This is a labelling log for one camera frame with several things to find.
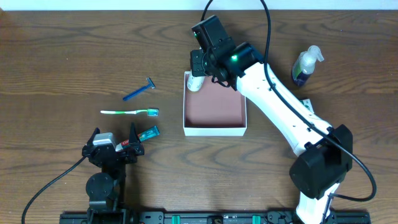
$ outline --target green toothbrush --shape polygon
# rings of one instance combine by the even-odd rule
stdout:
[[[101,111],[103,114],[138,114],[141,112],[146,112],[148,116],[158,116],[159,110],[149,108],[146,110],[135,110],[135,111]]]

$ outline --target power cord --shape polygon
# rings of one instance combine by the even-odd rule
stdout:
[[[203,14],[201,16],[201,21],[204,20],[206,12],[211,4],[211,2],[213,2],[213,0],[209,0],[209,2],[206,5],[205,10],[203,11]],[[307,121],[296,109],[293,108],[292,105],[289,104],[289,102],[287,102],[285,100],[285,98],[278,92],[278,90],[275,87],[275,83],[272,83],[269,74],[268,74],[268,69],[267,69],[267,61],[268,61],[268,51],[269,51],[269,43],[271,41],[271,17],[269,15],[269,10],[268,7],[266,5],[266,3],[264,2],[264,0],[260,0],[262,6],[264,7],[264,10],[266,12],[267,15],[267,23],[268,23],[268,30],[267,30],[267,42],[266,42],[266,49],[264,52],[264,72],[266,74],[266,79],[268,81],[269,86],[271,87],[271,90],[274,91],[274,93],[278,96],[278,98],[284,103],[284,105],[286,105],[286,107],[288,107],[294,115],[296,115],[298,118],[300,118],[300,120],[302,120],[310,129],[314,130],[316,133],[318,133],[320,136],[322,136],[323,138],[325,138],[329,143],[331,143],[332,145],[334,145],[335,147],[337,147],[338,149],[340,149],[341,151],[343,151],[344,153],[346,153],[347,155],[349,155],[361,168],[363,171],[365,171],[366,175],[369,177],[369,180],[371,181],[372,184],[372,192],[369,196],[365,197],[365,198],[355,198],[355,197],[349,197],[349,196],[345,196],[345,195],[340,195],[340,194],[329,194],[328,196],[328,201],[326,203],[326,208],[325,208],[325,212],[323,214],[323,220],[322,223],[325,222],[326,219],[326,213],[328,211],[328,208],[331,204],[331,200],[333,199],[333,197],[338,197],[338,198],[342,198],[342,199],[346,199],[346,200],[351,200],[354,202],[367,202],[371,199],[374,198],[374,196],[376,195],[376,191],[377,191],[377,185],[376,185],[376,181],[374,180],[374,177],[372,175],[372,173],[370,172],[370,170],[363,164],[363,162],[361,160],[359,160],[354,154],[348,152],[345,148],[343,148],[342,146],[340,146],[336,141],[334,141],[332,138],[330,138],[329,136],[327,136],[325,133],[323,133],[322,131],[320,131],[314,124],[312,124],[311,122]]]
[[[22,219],[21,222],[22,224],[25,224],[25,217],[26,217],[26,213],[27,210],[29,209],[29,207],[32,205],[33,201],[48,187],[50,187],[52,184],[54,184],[57,180],[61,179],[64,175],[67,175],[70,171],[72,171],[74,168],[76,168],[76,166],[78,166],[79,164],[81,164],[81,162],[83,162],[86,159],[85,156],[83,156],[75,165],[73,165],[71,168],[69,168],[68,170],[66,170],[63,174],[59,175],[57,178],[51,180],[51,182],[49,182],[48,184],[46,184],[40,191],[38,191],[33,197],[32,199],[28,202],[28,204],[26,205],[24,212],[22,212]]]

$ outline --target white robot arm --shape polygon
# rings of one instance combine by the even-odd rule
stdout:
[[[267,66],[268,74],[278,92],[292,105],[304,118],[313,123],[318,129],[328,134],[327,129],[331,126],[326,121],[320,119],[314,113],[306,109],[299,100],[291,94],[288,89],[278,80]],[[316,144],[322,136],[315,131],[311,131],[293,112],[285,106],[274,91],[271,90],[264,74],[264,65],[256,63],[245,71],[245,76],[238,78],[236,88],[242,95],[256,104],[262,112],[274,123],[289,142],[294,153],[299,156],[305,149],[305,144],[310,142]],[[300,193],[300,202],[297,206],[297,215],[304,223],[319,224],[323,218],[328,195],[334,193],[339,184],[331,186],[322,198],[308,198]]]
[[[352,167],[350,156],[336,148],[341,145],[352,152],[351,132],[344,125],[333,129],[306,109],[268,65],[266,76],[262,55],[249,43],[235,46],[216,16],[201,21],[192,31],[201,49],[191,51],[190,79],[211,76],[213,82],[240,91],[276,125],[298,156],[290,168],[290,177],[300,190],[296,213],[304,223],[321,223],[330,212],[328,196]]]

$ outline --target wooden table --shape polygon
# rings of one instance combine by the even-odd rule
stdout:
[[[216,12],[236,43],[263,51],[262,11]],[[190,31],[201,12],[6,12],[0,17],[0,223],[20,223],[30,198],[81,157],[95,127],[118,140],[158,125],[146,154],[128,166],[127,203],[173,210],[294,208],[295,160],[281,133],[248,101],[241,138],[188,138],[182,128],[183,72],[198,48]],[[297,97],[334,126],[354,134],[354,152],[378,183],[366,203],[336,199],[336,209],[367,209],[374,223],[398,218],[398,13],[272,11],[269,63]],[[320,46],[325,61],[305,87],[290,69],[301,51]],[[121,98],[151,77],[157,88]],[[160,116],[110,116],[100,110],[158,107]],[[87,160],[47,189],[27,223],[58,223],[85,211]],[[365,197],[371,186],[354,165],[338,192]]]

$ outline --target pump bottle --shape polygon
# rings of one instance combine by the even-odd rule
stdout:
[[[301,52],[293,65],[292,78],[298,86],[303,86],[315,69],[315,62],[323,61],[321,50],[318,46],[311,46],[307,51]]]

